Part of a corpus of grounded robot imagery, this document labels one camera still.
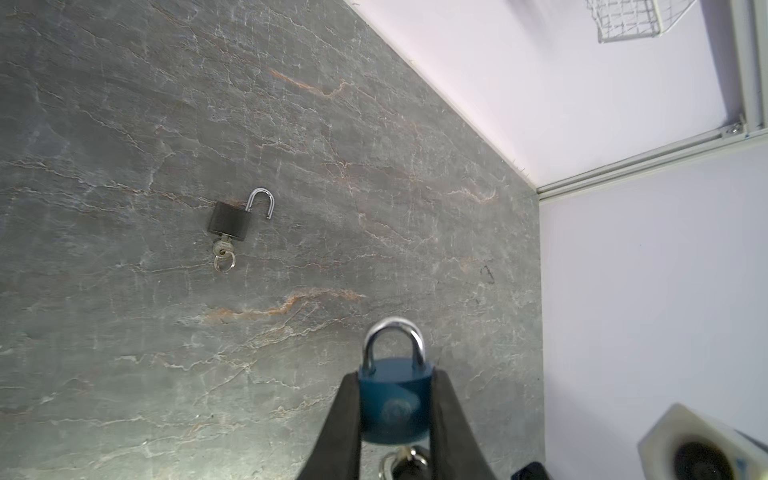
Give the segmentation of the silver key with ring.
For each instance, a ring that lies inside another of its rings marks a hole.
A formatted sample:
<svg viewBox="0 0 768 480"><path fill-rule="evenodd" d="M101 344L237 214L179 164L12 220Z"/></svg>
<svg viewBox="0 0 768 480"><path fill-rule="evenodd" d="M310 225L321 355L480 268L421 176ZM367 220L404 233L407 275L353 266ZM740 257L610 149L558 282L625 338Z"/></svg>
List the silver key with ring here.
<svg viewBox="0 0 768 480"><path fill-rule="evenodd" d="M214 269L219 273L227 273L236 265L236 255L232 243L232 237L222 235L213 244Z"/></svg>

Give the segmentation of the black padlock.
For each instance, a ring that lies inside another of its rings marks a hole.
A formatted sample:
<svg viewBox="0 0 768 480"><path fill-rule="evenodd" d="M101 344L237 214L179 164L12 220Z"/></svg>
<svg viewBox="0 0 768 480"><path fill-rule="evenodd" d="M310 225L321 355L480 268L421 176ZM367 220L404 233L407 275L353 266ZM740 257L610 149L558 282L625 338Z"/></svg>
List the black padlock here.
<svg viewBox="0 0 768 480"><path fill-rule="evenodd" d="M244 241L251 223L251 211L259 194L266 195L269 200L266 218L271 219L275 208L275 197L270 190L257 187L250 193L243 206L216 201L206 227L207 232Z"/></svg>

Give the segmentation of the small key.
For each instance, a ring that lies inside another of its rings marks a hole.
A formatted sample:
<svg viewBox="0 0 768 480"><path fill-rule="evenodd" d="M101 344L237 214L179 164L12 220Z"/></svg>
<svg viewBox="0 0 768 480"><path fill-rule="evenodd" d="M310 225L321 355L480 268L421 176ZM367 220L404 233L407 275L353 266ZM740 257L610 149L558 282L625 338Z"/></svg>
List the small key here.
<svg viewBox="0 0 768 480"><path fill-rule="evenodd" d="M420 445L401 446L385 454L379 462L380 480L430 480L430 451Z"/></svg>

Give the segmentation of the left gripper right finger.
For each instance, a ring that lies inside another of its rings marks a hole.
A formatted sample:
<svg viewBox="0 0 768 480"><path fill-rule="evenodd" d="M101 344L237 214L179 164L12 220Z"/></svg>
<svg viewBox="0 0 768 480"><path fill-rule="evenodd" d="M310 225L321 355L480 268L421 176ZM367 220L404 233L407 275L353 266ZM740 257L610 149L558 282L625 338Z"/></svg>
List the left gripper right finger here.
<svg viewBox="0 0 768 480"><path fill-rule="evenodd" d="M432 479L495 479L450 377L438 368L431 380L430 452Z"/></svg>

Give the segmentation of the blue padlock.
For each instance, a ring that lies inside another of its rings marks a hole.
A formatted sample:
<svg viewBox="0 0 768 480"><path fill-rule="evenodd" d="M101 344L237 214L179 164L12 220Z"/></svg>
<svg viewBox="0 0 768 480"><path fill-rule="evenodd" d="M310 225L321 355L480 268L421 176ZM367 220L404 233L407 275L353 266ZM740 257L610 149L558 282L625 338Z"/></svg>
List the blue padlock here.
<svg viewBox="0 0 768 480"><path fill-rule="evenodd" d="M375 342L389 330L408 337L410 356L375 358ZM375 323L366 334L358 371L362 440L404 445L425 438L430 429L432 374L422 333L413 322L388 317Z"/></svg>

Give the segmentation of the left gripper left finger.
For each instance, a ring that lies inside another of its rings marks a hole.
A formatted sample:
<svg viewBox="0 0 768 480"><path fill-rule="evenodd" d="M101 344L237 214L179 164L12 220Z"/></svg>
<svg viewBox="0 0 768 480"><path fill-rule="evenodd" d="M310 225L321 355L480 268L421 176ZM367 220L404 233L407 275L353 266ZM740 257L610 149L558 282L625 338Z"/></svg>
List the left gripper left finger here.
<svg viewBox="0 0 768 480"><path fill-rule="evenodd" d="M298 479L354 480L360 476L361 403L356 372L346 374Z"/></svg>

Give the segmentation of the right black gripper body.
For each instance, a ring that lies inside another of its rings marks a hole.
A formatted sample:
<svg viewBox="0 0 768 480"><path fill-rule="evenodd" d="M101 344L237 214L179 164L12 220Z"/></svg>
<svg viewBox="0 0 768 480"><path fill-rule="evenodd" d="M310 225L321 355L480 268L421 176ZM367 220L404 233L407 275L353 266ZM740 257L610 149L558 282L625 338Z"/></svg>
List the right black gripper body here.
<svg viewBox="0 0 768 480"><path fill-rule="evenodd" d="M511 475L511 480L550 480L544 465L534 461Z"/></svg>

